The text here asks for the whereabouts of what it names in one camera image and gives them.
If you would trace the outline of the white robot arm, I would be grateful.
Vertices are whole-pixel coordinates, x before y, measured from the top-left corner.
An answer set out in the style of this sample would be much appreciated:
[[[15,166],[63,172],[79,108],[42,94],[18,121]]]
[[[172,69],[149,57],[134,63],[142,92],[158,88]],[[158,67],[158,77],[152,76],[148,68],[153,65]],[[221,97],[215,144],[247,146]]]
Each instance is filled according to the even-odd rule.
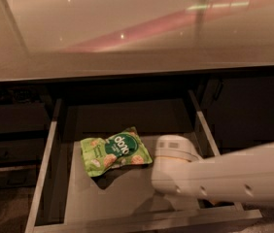
[[[189,139],[161,136],[151,182],[164,194],[274,207],[274,142],[203,158]]]

